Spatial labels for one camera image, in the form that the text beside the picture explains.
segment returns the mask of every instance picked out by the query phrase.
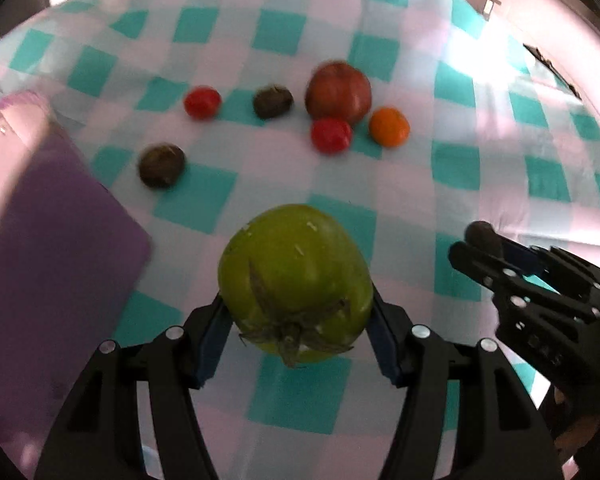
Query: red cherry tomato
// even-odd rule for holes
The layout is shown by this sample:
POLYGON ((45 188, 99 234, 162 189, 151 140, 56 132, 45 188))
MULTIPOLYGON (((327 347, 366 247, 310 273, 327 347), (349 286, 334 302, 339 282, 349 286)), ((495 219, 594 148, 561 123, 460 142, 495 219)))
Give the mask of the red cherry tomato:
POLYGON ((353 131, 347 121, 326 117, 314 122, 311 140, 316 149, 327 155, 343 152, 351 144, 353 131))
POLYGON ((222 98, 211 86, 196 86, 183 101, 187 114, 198 121, 206 121, 218 114, 222 98))

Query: orange cherry tomato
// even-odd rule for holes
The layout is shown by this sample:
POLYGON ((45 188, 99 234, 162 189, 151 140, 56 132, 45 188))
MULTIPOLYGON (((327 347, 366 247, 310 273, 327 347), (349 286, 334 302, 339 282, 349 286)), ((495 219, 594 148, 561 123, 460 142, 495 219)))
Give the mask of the orange cherry tomato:
POLYGON ((410 131, 409 121, 396 108, 378 108, 369 121, 369 134, 385 148, 396 148, 403 144, 410 131))

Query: tomato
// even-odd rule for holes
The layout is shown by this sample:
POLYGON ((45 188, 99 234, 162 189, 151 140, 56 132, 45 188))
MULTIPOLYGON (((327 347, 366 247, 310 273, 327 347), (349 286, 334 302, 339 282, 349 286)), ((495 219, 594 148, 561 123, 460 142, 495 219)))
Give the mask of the tomato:
POLYGON ((222 98, 211 86, 196 86, 183 101, 184 109, 193 119, 206 121, 218 114, 222 98))
POLYGON ((238 231, 220 258, 218 284, 241 337, 290 367, 349 350, 373 298, 358 247, 308 205, 270 209, 238 231))
POLYGON ((405 143, 411 127, 396 108, 378 108, 369 121, 369 133, 375 142, 385 148, 396 148, 405 143))
POLYGON ((346 150, 353 137, 347 121, 327 117, 312 124, 311 140, 316 149, 326 155, 334 155, 346 150))
POLYGON ((345 61, 320 65, 309 81, 304 106, 313 120, 344 119, 355 126, 371 109, 369 79, 345 61))

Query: table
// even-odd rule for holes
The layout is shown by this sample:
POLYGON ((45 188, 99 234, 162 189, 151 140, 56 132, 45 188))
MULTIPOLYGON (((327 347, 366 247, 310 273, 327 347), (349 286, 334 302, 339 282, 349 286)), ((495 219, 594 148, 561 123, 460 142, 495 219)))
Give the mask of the table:
MULTIPOLYGON (((93 173, 154 240, 114 334, 123 345, 209 303, 229 238, 282 203, 334 215, 385 300, 456 342, 474 344, 496 325, 486 292, 446 260, 474 219, 600 265, 599 125, 463 0, 70 0, 0 41, 0 92, 25 88, 49 97, 93 173), (405 146, 380 148, 363 123, 345 155, 312 149, 302 96, 326 59, 363 70, 374 106, 404 111, 405 146), (270 83, 297 104, 264 123, 251 97, 270 83), (223 95, 219 120, 184 113, 180 99, 198 84, 223 95), (136 162, 161 141, 189 165, 173 190, 154 192, 136 162)), ((508 355, 538 394, 542 380, 508 355)), ((378 476, 403 395, 380 375, 366 335, 346 355, 286 370, 232 333, 193 399, 223 479, 362 480, 378 476)), ((143 388, 139 399, 149 473, 159 476, 143 388)), ((451 384, 440 475, 457 405, 451 384)))

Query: purple cutting board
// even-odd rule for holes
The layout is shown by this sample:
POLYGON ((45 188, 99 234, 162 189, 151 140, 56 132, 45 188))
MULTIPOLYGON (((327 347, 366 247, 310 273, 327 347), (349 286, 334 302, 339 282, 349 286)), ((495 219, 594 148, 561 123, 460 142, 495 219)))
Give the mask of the purple cutting board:
POLYGON ((72 143, 49 134, 0 219, 0 444, 27 477, 149 254, 147 234, 72 143))

